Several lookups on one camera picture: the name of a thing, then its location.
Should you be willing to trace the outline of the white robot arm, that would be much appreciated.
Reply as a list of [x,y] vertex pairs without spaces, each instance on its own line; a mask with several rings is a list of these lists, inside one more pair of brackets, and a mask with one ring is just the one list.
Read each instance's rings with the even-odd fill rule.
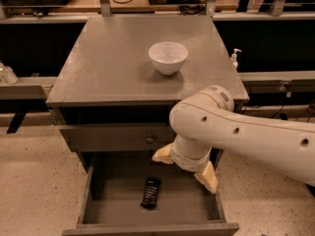
[[235,113],[233,108],[231,95],[220,86],[204,88],[181,100],[169,114],[176,138],[158,149],[153,160],[192,172],[211,193],[218,189],[210,162],[212,148],[255,159],[315,186],[314,124],[250,117]]

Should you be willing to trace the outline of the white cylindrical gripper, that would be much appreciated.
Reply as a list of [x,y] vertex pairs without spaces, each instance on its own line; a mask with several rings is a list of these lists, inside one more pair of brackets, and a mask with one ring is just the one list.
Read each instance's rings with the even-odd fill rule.
[[152,161],[164,164],[173,162],[181,169],[196,172],[195,178],[212,194],[218,189],[215,168],[210,162],[211,147],[177,136],[173,144],[159,148]]

